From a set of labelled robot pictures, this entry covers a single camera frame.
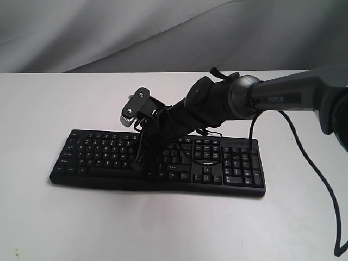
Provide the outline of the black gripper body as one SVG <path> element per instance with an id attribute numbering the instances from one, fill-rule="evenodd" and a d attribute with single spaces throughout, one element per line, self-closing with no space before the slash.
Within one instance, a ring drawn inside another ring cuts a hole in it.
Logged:
<path id="1" fill-rule="evenodd" d="M 217 118 L 205 118 L 194 115 L 179 102 L 171 107 L 161 107 L 154 110 L 155 114 L 137 113 L 138 122 L 142 126 L 140 134 L 140 152 L 161 152 L 179 138 L 198 129 L 219 127 L 223 121 Z"/>

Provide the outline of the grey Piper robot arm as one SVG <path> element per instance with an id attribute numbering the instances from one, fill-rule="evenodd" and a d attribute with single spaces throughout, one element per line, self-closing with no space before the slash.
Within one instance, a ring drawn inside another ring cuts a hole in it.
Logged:
<path id="1" fill-rule="evenodd" d="M 172 106 L 139 88 L 123 113 L 142 127 L 139 149 L 132 162 L 143 171 L 171 143 L 198 129 L 219 127 L 225 121 L 251 120 L 264 111 L 313 111 L 326 135 L 335 134 L 347 148 L 347 66 L 323 67 L 271 80 L 228 76 L 199 79 L 186 96 Z"/>

